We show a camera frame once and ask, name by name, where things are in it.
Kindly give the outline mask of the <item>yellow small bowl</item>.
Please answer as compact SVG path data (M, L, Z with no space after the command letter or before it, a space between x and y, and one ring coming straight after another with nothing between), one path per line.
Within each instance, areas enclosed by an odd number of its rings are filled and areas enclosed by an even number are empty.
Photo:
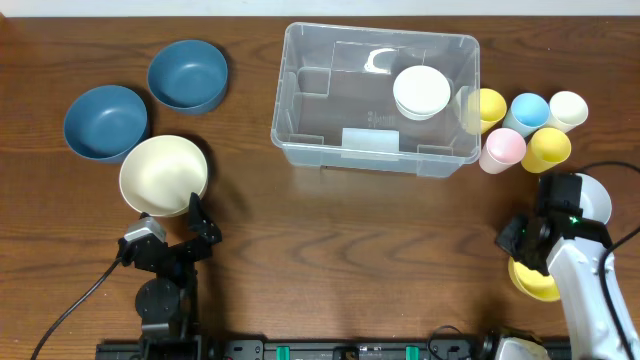
M508 272L512 283L525 295L542 302L560 300L560 293L552 276L530 270L513 258L509 259Z

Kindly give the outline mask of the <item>light grey small bowl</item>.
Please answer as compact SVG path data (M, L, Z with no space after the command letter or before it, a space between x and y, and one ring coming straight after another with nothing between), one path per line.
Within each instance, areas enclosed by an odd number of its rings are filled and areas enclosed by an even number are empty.
M605 187L595 178L578 173L582 178L580 208L582 217L607 224L612 214L612 200Z

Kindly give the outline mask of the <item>yellow cup front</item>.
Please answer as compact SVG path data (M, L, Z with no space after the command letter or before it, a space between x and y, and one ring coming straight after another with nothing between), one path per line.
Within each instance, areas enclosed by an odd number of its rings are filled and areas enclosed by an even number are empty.
M530 173L542 173L566 161L571 151L571 141L564 132L542 128L534 133L527 144L521 164Z

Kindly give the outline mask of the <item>yellow cup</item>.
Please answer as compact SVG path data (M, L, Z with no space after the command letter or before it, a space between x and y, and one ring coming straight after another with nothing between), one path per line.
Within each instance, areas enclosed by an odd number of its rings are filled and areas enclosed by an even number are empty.
M564 132L542 128L534 133L527 144L521 164L530 173L542 173L566 161L571 151L571 141Z
M507 104L504 97L494 89L480 88L471 91L464 106L465 131L471 135L481 135L497 125L506 115Z

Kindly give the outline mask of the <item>pink cup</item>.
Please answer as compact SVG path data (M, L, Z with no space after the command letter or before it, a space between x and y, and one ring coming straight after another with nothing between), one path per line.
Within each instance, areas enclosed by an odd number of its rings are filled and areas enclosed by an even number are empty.
M492 131L482 149L479 165L488 174L498 174L520 162L526 154L524 138L510 128Z

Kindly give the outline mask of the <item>light blue cup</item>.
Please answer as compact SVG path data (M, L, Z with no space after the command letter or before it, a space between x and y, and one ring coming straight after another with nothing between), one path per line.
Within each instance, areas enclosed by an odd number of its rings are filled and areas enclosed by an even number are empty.
M526 138L544 126L549 115L550 107L544 98L534 93L522 93L512 101L502 127Z

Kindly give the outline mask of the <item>white small bowl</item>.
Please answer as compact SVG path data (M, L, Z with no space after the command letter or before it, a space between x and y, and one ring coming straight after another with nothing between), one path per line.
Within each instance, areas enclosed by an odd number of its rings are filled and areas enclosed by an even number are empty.
M433 117L451 98L448 79L439 70L425 65L401 71L394 80L392 91L400 113L415 121Z

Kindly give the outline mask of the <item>clear plastic storage container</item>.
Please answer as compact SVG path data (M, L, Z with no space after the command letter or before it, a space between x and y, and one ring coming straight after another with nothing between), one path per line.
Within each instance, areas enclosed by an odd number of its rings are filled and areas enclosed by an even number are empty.
M450 98L408 117L397 76L429 66ZM446 178L481 154L480 45L470 35L296 22L284 33L271 140L296 166Z

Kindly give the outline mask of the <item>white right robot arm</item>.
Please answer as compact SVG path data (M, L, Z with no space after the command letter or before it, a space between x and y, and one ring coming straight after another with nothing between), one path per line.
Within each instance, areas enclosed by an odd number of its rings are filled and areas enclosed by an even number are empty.
M637 359L639 334L621 294L606 226L552 211L517 215L496 244L514 260L553 278L574 359Z

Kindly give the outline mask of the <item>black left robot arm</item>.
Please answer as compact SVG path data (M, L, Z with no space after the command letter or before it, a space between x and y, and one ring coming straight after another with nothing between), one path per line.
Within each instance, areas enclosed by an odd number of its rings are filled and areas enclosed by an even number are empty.
M183 341L197 324L195 264L212 256L212 247L222 241L222 235L195 193L190 195L187 215L188 231L195 235L191 240L168 245L165 229L147 213L118 240L123 266L155 275L141 286L135 299L145 339Z

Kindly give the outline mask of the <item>cream bowl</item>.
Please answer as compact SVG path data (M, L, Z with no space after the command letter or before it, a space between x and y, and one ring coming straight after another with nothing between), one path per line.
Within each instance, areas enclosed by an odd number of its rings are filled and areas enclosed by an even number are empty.
M193 194L208 186L209 167L203 151L176 135L160 135L137 145L119 173L124 201L135 211L174 217L185 213Z

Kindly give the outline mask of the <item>dark blue bowl near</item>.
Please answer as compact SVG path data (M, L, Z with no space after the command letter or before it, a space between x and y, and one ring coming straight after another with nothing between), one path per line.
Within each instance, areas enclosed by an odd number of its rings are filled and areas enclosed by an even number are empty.
M147 108L133 90L104 85L78 97L63 125L68 147L80 157L101 163L122 163L151 133Z

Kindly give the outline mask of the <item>dark blue bowl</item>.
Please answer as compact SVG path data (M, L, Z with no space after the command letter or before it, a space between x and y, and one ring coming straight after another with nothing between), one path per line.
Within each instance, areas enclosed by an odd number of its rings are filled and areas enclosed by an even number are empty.
M147 108L133 90L104 85L78 97L63 125L68 147L80 157L101 163L122 163L151 133Z
M229 66L223 53L201 40L181 40L160 50L147 71L151 94L188 115L213 111L223 101Z

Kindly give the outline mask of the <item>dark blue bowl far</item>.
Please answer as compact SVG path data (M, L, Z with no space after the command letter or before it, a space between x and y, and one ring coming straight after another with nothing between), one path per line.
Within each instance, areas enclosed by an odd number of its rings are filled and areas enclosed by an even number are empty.
M188 115L213 111L223 101L229 66L223 53L201 40L181 40L160 50L147 71L151 94Z

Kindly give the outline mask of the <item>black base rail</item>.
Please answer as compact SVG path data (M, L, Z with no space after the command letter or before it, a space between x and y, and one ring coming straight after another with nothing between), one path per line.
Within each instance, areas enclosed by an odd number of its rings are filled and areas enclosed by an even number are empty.
M96 346L98 360L143 359L220 359L220 360L429 360L429 359L569 359L571 350L565 340L541 345L516 337L487 337L477 342L471 337L441 336L425 342L263 342L235 340L205 346L142 345L104 343Z

